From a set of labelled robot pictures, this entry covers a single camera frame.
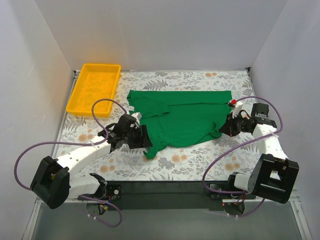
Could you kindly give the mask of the green t-shirt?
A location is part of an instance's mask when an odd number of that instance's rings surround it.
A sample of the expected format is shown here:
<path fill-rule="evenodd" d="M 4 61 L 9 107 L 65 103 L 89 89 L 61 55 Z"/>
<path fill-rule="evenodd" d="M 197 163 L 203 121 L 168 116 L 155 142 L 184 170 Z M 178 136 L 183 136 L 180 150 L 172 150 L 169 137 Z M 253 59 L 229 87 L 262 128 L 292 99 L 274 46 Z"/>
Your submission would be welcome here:
<path fill-rule="evenodd" d="M 144 155 L 153 159 L 166 147 L 185 148 L 220 138 L 231 108 L 231 91 L 137 91 L 127 101 L 140 113 L 151 147 Z"/>

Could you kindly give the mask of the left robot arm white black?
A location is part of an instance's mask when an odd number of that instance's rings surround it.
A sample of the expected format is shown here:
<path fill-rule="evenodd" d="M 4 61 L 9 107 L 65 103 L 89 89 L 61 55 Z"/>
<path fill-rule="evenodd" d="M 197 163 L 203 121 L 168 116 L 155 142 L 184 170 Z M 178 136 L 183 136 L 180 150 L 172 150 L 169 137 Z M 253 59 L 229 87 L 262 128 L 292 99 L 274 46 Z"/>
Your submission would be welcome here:
<path fill-rule="evenodd" d="M 107 181 L 96 173 L 77 177 L 76 174 L 95 160 L 128 145 L 130 149 L 151 147 L 147 127 L 140 125 L 139 112 L 123 114 L 117 123 L 100 131 L 88 146 L 53 159 L 43 158 L 36 170 L 30 189 L 50 209 L 56 209 L 68 198 L 106 200 Z"/>

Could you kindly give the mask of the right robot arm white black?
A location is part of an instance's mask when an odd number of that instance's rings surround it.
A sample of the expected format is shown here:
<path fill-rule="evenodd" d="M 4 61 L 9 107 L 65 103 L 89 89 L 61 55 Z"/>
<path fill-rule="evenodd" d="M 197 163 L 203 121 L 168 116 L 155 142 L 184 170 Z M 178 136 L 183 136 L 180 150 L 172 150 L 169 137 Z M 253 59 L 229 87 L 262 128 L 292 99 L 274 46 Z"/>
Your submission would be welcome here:
<path fill-rule="evenodd" d="M 269 106 L 253 104 L 251 114 L 242 116 L 241 102 L 231 100 L 232 111 L 226 117 L 220 132 L 235 137 L 241 132 L 250 133 L 257 141 L 261 154 L 252 173 L 233 172 L 226 186 L 227 195 L 237 199 L 244 192 L 274 202 L 285 204 L 291 195 L 298 172 L 297 162 L 289 160 L 284 153 L 277 135 L 277 125 L 269 119 Z"/>

